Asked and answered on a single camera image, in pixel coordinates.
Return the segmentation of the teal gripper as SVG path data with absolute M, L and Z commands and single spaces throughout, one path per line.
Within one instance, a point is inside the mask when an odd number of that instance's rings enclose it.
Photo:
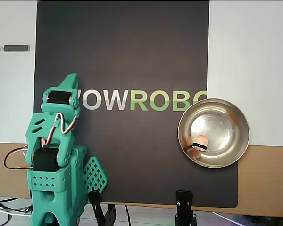
M 43 93 L 41 110 L 50 114 L 62 113 L 64 117 L 71 117 L 69 127 L 74 127 L 81 112 L 78 90 L 78 74 L 67 75 L 59 87 L 50 87 Z

